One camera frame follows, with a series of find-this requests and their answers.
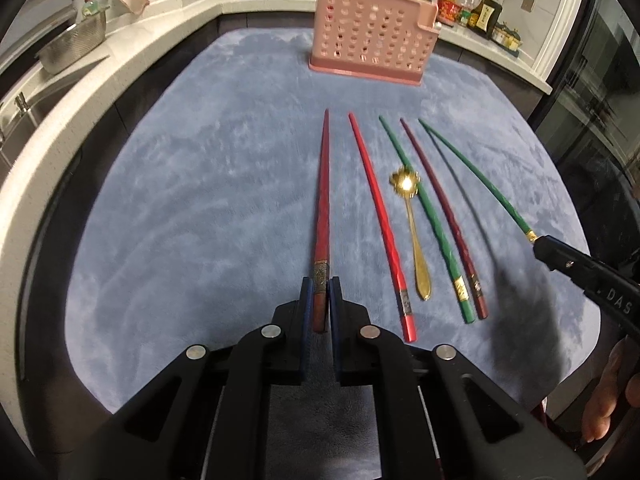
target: metal rivet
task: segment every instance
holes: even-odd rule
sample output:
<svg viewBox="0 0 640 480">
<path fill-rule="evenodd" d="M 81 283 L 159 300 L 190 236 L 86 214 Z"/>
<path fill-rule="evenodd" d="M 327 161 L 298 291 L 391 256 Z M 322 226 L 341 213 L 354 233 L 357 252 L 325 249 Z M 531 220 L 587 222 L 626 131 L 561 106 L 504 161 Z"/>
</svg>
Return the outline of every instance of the metal rivet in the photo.
<svg viewBox="0 0 640 480">
<path fill-rule="evenodd" d="M 360 329 L 360 335 L 366 339 L 375 339 L 380 335 L 380 329 L 377 326 L 365 325 Z"/>
<path fill-rule="evenodd" d="M 207 349 L 202 345 L 193 345 L 187 348 L 187 357 L 189 359 L 202 359 L 207 354 Z"/>
<path fill-rule="evenodd" d="M 274 337 L 278 337 L 282 333 L 282 330 L 277 325 L 267 325 L 262 327 L 262 330 L 260 330 L 260 333 L 263 336 L 271 339 Z"/>
<path fill-rule="evenodd" d="M 456 349 L 451 345 L 440 345 L 436 348 L 436 355 L 440 359 L 450 361 L 456 356 Z"/>
</svg>

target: stainless steel sink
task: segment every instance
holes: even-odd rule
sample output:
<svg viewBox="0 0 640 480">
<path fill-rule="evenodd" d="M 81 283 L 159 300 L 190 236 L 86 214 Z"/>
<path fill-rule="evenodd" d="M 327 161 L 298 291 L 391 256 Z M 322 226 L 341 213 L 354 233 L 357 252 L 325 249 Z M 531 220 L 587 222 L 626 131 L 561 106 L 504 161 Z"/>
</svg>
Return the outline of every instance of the stainless steel sink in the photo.
<svg viewBox="0 0 640 480">
<path fill-rule="evenodd" d="M 7 126 L 2 128 L 4 142 L 0 147 L 0 186 L 4 182 L 11 167 L 20 156 L 22 149 L 31 139 L 38 125 L 58 104 L 73 86 L 80 81 L 98 62 L 84 67 L 77 72 L 62 78 L 26 102 Z"/>
</svg>

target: human hand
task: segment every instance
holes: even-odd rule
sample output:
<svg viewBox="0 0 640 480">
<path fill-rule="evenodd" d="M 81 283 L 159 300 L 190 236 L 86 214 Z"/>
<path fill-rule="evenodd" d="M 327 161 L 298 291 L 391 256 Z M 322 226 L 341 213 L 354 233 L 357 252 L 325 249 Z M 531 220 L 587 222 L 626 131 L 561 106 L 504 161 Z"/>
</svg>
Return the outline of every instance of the human hand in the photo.
<svg viewBox="0 0 640 480">
<path fill-rule="evenodd" d="M 618 404 L 618 372 L 622 366 L 625 340 L 618 341 L 609 354 L 609 361 L 602 372 L 600 382 L 591 394 L 582 414 L 582 437 L 587 442 L 603 438 L 611 424 L 611 413 Z M 625 396 L 634 408 L 640 408 L 640 374 L 626 385 Z"/>
</svg>

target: electrical outlet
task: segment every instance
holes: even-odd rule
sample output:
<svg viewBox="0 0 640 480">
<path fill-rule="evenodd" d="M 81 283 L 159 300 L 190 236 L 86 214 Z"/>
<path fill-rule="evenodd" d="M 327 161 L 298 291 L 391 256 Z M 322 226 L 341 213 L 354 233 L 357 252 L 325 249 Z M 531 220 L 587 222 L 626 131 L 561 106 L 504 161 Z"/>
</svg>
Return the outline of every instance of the electrical outlet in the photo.
<svg viewBox="0 0 640 480">
<path fill-rule="evenodd" d="M 522 0 L 522 5 L 520 6 L 520 8 L 522 10 L 526 10 L 527 12 L 531 12 L 535 3 L 535 0 Z"/>
</svg>

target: gold spoon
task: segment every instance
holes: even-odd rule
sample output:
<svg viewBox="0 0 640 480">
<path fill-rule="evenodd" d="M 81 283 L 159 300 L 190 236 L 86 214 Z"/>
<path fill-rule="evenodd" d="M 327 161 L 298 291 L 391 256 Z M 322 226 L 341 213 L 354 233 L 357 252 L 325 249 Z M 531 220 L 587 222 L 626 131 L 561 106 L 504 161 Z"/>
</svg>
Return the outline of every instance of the gold spoon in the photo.
<svg viewBox="0 0 640 480">
<path fill-rule="evenodd" d="M 418 193 L 418 183 L 420 176 L 416 171 L 409 171 L 402 167 L 389 178 L 389 183 L 394 187 L 394 191 L 404 198 L 406 213 L 409 217 L 409 229 L 411 230 L 411 240 L 414 244 L 414 266 L 415 266 L 415 286 L 418 294 L 423 300 L 428 300 L 431 295 L 431 278 L 427 262 L 424 260 L 418 233 L 415 229 L 414 210 L 411 207 L 410 199 Z"/>
</svg>

